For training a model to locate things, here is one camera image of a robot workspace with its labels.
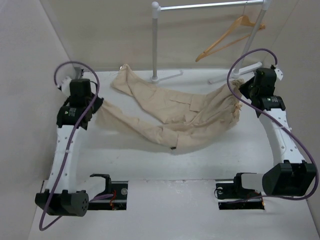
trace white tabletop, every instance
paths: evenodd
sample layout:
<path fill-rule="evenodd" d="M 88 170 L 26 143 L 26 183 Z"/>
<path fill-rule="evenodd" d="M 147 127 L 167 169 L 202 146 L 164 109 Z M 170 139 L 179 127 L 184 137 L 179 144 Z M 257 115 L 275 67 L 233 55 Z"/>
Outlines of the white tabletop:
<path fill-rule="evenodd" d="M 38 208 L 29 240 L 319 240 L 305 200 L 219 210 L 214 189 L 214 180 L 129 181 L 127 210 L 62 217 L 40 232 Z"/>

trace screw hole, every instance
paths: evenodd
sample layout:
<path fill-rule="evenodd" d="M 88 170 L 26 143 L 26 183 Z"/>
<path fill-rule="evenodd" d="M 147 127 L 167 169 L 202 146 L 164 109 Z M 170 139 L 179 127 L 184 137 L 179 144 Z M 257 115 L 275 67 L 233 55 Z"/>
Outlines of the screw hole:
<path fill-rule="evenodd" d="M 216 189 L 216 193 L 219 194 L 219 195 L 221 195 L 221 194 L 224 193 L 224 189 L 220 186 L 220 187 L 218 187 L 218 188 Z"/>
<path fill-rule="evenodd" d="M 122 195 L 127 195 L 128 194 L 128 189 L 126 189 L 125 187 L 121 189 L 121 194 Z"/>

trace red wire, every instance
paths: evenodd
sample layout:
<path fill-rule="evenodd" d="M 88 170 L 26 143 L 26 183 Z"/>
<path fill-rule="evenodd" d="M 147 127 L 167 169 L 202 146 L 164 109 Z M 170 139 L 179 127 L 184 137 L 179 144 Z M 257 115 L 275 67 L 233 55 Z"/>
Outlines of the red wire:
<path fill-rule="evenodd" d="M 114 205 L 115 205 L 115 203 L 112 203 L 112 201 L 114 201 L 116 199 L 116 196 L 117 196 L 117 191 L 114 190 L 113 191 L 113 197 L 110 200 L 110 206 L 112 206 L 112 210 L 114 209 Z"/>
<path fill-rule="evenodd" d="M 253 193 L 257 194 L 258 196 L 260 195 L 260 193 L 259 193 L 259 192 L 257 192 L 257 191 L 254 191 Z M 249 196 L 249 195 L 250 195 L 250 193 L 248 193 L 248 194 L 246 195 L 246 198 L 247 198 L 247 199 L 249 199 L 249 198 L 250 198 L 250 196 Z"/>

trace beige pants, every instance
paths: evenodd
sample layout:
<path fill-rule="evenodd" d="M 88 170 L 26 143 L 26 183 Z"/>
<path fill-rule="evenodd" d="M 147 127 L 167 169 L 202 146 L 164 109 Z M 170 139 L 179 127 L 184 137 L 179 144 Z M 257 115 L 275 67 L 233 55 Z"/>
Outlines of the beige pants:
<path fill-rule="evenodd" d="M 231 82 L 239 96 L 238 88 L 243 83 L 242 79 Z M 109 126 L 113 122 L 119 131 L 124 127 L 131 129 L 154 143 L 170 148 L 207 143 L 239 121 L 241 105 L 227 84 L 205 95 L 183 93 L 146 82 L 125 64 L 111 85 L 135 98 L 146 112 L 164 124 L 154 126 L 137 117 L 124 115 L 117 106 L 104 101 L 97 112 L 98 125 Z"/>

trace clothes hanger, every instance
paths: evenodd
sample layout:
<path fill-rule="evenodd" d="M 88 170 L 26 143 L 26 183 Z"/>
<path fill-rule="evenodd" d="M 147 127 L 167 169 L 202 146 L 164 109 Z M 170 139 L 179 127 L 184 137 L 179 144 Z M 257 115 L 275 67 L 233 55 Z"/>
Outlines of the clothes hanger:
<path fill-rule="evenodd" d="M 255 22 L 251 22 L 249 17 L 247 15 L 242 15 L 241 17 L 239 17 L 237 20 L 235 20 L 231 26 L 229 27 L 229 29 L 217 40 L 215 41 L 213 44 L 211 44 L 204 52 L 200 53 L 200 55 L 196 58 L 196 62 L 198 62 L 200 59 L 203 59 L 211 54 L 214 54 L 222 49 L 225 49 L 245 38 L 248 38 L 251 34 L 247 34 L 233 42 L 228 43 L 225 46 L 220 47 L 219 49 L 216 49 L 212 52 L 210 52 L 214 47 L 216 47 L 219 43 L 222 42 L 222 40 L 224 40 L 228 35 L 230 35 L 236 28 L 238 28 L 239 26 L 247 26 L 247 27 L 254 27 L 255 26 Z M 259 30 L 262 29 L 266 29 L 266 25 L 265 24 L 260 24 L 259 26 Z"/>

